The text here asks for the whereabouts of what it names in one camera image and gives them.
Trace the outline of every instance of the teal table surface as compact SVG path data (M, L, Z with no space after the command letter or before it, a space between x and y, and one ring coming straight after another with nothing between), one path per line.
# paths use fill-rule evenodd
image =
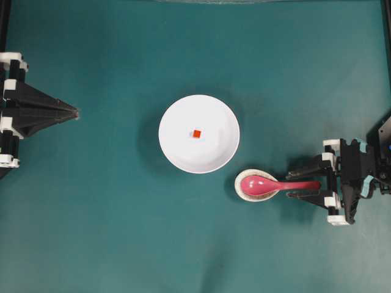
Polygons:
M7 50L81 118L21 142L0 182L0 292L389 292L391 197L353 226L287 198L236 195L328 138L365 138L391 108L380 1L249 5L15 0ZM234 158L206 175L162 154L175 100L238 117Z

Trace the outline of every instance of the red cube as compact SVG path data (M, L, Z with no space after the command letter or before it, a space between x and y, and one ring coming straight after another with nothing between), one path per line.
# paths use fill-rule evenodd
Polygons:
M196 139L199 139L201 137L201 131L199 131L199 130L193 131L193 137L195 137Z

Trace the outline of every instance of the white bracket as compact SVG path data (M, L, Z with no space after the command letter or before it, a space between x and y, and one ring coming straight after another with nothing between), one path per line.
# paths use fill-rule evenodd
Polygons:
M1 168L18 168L19 160L14 159L10 154L0 154L0 167Z
M330 161L333 171L336 171L337 157L333 153L322 153L322 161Z
M350 225L345 218L345 215L328 215L327 221L333 226Z
M19 139L24 139L24 137L12 127L12 117L0 117L0 132L3 133L4 130L11 130L14 136L18 136Z
M332 197L324 197L324 206L327 208L333 207L336 209L341 209L342 206L338 194L336 192L333 192Z
M323 146L330 146L334 151L340 151L341 140L340 139L327 139L323 141Z
M20 63L19 68L29 71L29 65L23 61L23 56L18 52L2 52L0 53L0 62L4 64L5 70L10 70L11 60L17 60Z

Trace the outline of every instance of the white bowl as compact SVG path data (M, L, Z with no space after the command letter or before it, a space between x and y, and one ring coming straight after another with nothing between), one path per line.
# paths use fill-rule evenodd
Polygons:
M200 137L194 137L194 131ZM192 95L179 99L164 113L159 142L164 155L179 169L208 173L224 166L238 149L239 123L219 99Z

